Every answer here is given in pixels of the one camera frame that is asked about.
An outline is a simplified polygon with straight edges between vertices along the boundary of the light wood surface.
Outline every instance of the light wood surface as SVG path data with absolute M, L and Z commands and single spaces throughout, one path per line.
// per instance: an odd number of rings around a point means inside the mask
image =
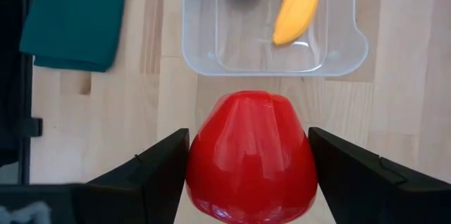
M 31 182 L 87 181 L 179 127 L 195 135 L 217 98 L 240 89 L 284 94 L 305 128 L 451 182 L 451 0 L 357 0 L 371 52 L 337 78 L 203 77 L 182 58 L 182 0 L 127 0 L 106 74 L 34 68 Z M 217 223 L 183 195 L 177 223 Z M 319 192 L 295 223 L 333 223 Z

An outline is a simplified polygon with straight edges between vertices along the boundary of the yellow banana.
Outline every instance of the yellow banana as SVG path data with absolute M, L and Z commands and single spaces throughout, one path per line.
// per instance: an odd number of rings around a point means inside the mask
M 318 0 L 282 0 L 273 42 L 287 44 L 302 35 L 313 20 L 317 6 Z

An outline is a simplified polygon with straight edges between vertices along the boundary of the transparent tray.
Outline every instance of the transparent tray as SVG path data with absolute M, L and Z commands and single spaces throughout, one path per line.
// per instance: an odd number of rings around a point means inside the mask
M 336 76 L 357 69 L 368 42 L 355 0 L 319 0 L 309 29 L 272 43 L 281 0 L 184 0 L 183 56 L 202 75 Z

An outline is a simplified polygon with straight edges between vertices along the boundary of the plastic fruit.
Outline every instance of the plastic fruit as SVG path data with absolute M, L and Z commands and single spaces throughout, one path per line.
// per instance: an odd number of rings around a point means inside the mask
M 302 35 L 313 20 L 317 6 L 318 0 L 282 0 L 273 42 L 287 44 Z
M 313 204 L 309 141 L 291 103 L 267 92 L 221 97 L 195 137 L 187 191 L 226 223 L 286 223 Z

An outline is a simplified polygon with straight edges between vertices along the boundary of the green cloth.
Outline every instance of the green cloth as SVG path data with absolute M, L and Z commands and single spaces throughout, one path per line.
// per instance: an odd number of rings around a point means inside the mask
M 35 65 L 105 72 L 114 62 L 124 0 L 35 0 L 20 50 Z

